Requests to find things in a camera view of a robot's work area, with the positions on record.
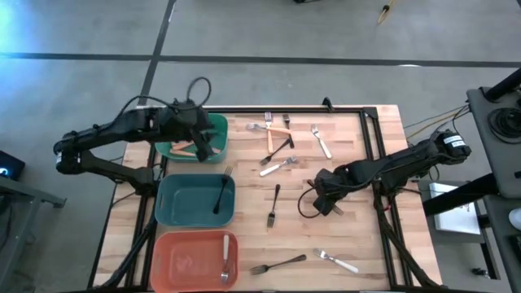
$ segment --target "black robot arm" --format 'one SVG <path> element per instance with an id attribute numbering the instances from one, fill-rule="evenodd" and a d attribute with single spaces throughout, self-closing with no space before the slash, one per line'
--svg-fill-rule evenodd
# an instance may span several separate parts
<path id="1" fill-rule="evenodd" d="M 112 180 L 127 181 L 138 195 L 153 190 L 151 168 L 129 168 L 96 158 L 90 149 L 110 143 L 193 141 L 199 161 L 213 155 L 209 145 L 213 128 L 208 113 L 193 101 L 122 112 L 114 121 L 93 125 L 82 131 L 66 133 L 54 146 L 56 169 L 63 174 L 96 173 Z"/>
<path id="2" fill-rule="evenodd" d="M 314 180 L 318 198 L 313 206 L 327 216 L 338 200 L 373 182 L 379 194 L 390 195 L 403 187 L 410 177 L 425 176 L 436 164 L 460 164 L 470 153 L 471 149 L 461 136 L 446 130 L 379 160 L 354 161 L 333 172 L 322 169 Z"/>

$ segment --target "green plate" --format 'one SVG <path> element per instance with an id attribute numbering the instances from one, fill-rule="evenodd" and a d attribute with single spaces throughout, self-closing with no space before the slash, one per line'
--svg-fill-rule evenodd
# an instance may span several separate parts
<path id="1" fill-rule="evenodd" d="M 221 114 L 209 113 L 208 118 L 210 122 L 215 125 L 214 129 L 210 129 L 208 132 L 214 133 L 212 140 L 210 141 L 210 146 L 221 150 L 221 153 L 212 155 L 208 157 L 203 163 L 208 164 L 217 164 L 222 162 L 226 158 L 226 151 L 228 149 L 228 120 Z M 170 149 L 172 148 L 171 142 L 157 142 L 155 144 L 156 150 L 165 157 L 171 159 L 175 162 L 184 162 L 184 163 L 196 163 L 199 162 L 197 157 L 187 156 L 187 155 L 174 155 L 170 153 Z M 183 151 L 188 151 L 190 153 L 195 153 L 197 147 L 195 145 L 191 145 L 182 149 Z"/>

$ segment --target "gray floor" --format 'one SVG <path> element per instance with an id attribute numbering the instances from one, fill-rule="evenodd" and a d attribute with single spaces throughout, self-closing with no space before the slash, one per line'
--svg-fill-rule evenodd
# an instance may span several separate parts
<path id="1" fill-rule="evenodd" d="M 167 2 L 0 2 L 0 53 L 151 55 Z M 385 2 L 179 0 L 162 54 L 521 61 L 521 9 L 515 0 L 404 0 L 376 27 Z M 52 145 L 69 130 L 111 120 L 139 94 L 148 67 L 147 61 L 0 59 L 0 114 L 7 126 L 0 129 L 0 149 L 28 163 L 23 182 L 68 198 L 61 211 L 42 209 L 37 242 L 24 253 L 20 270 L 33 276 L 37 292 L 85 288 L 114 188 L 95 175 L 57 173 Z M 213 85 L 208 104 L 317 104 L 327 96 L 336 104 L 398 104 L 407 125 L 462 105 L 467 89 L 494 85 L 513 71 L 161 62 L 150 94 L 184 97 L 188 82 L 203 75 Z M 464 164 L 442 166 L 441 178 L 467 180 L 489 172 L 470 116 L 458 121 L 458 130 L 473 153 Z M 95 154 L 111 159 L 124 147 L 117 143 Z M 504 279 L 469 273 L 484 266 L 477 244 L 435 245 L 445 285 L 510 291 Z"/>

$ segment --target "red tray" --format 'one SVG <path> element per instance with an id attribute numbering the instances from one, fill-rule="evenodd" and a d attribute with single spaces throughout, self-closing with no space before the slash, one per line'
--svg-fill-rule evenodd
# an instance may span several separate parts
<path id="1" fill-rule="evenodd" d="M 221 283 L 223 238 L 230 236 L 228 282 Z M 238 277 L 237 238 L 229 231 L 190 231 L 163 234 L 154 246 L 151 285 L 158 293 L 228 291 Z"/>

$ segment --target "butcher block tabletop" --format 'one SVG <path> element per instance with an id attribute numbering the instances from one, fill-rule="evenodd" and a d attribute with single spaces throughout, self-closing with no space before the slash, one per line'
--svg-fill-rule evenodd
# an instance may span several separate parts
<path id="1" fill-rule="evenodd" d="M 388 154 L 407 147 L 398 107 L 376 106 Z M 246 129 L 247 123 L 264 124 L 262 113 L 223 114 L 229 123 L 228 153 L 219 164 L 175 163 L 170 161 L 166 174 L 176 173 L 224 173 L 226 166 L 233 166 L 235 182 L 235 212 L 233 220 L 224 228 L 232 232 L 239 242 L 239 278 L 232 291 L 345 291 L 385 290 L 389 288 L 382 242 L 376 212 L 373 208 L 371 188 L 348 194 L 338 202 L 344 211 L 342 216 L 332 212 L 329 216 L 313 219 L 302 217 L 297 211 L 297 200 L 309 188 L 308 179 L 314 179 L 321 168 L 332 171 L 336 166 L 366 158 L 361 133 L 360 116 L 351 113 L 296 113 L 290 114 L 291 131 L 295 149 L 289 146 L 277 153 L 271 162 L 261 166 L 259 161 L 268 155 L 265 131 Z M 284 128 L 282 114 L 273 114 L 272 127 Z M 369 121 L 374 153 L 376 143 Z M 321 137 L 332 154 L 328 160 L 311 134 L 311 124 L 317 124 Z M 274 149 L 285 140 L 286 135 L 273 135 Z M 146 142 L 129 143 L 123 164 L 131 168 L 147 165 L 150 145 Z M 259 172 L 266 167 L 282 163 L 295 155 L 296 164 L 290 164 L 265 177 Z M 275 209 L 274 227 L 266 227 L 271 211 L 274 190 L 281 185 Z M 417 189 L 416 185 L 407 187 Z M 121 184 L 116 188 L 114 201 L 130 194 L 132 187 Z M 312 202 L 314 191 L 308 193 L 301 204 L 304 214 L 317 211 Z M 154 199 L 149 199 L 148 221 Z M 441 283 L 440 272 L 423 213 L 420 197 L 404 192 L 396 197 L 405 245 L 418 264 L 435 282 Z M 132 195 L 114 206 L 110 212 L 99 256 L 94 285 L 101 285 L 118 267 L 128 253 L 134 235 L 139 207 L 139 196 Z M 170 231 L 186 230 L 158 225 L 157 237 Z M 135 280 L 139 283 L 145 247 L 138 258 Z M 313 254 L 314 248 L 322 248 L 359 269 L 351 273 Z M 403 284 L 400 261 L 392 246 L 399 284 Z M 267 273 L 252 276 L 249 269 L 257 265 L 270 265 L 305 254 L 308 259 L 281 266 Z"/>

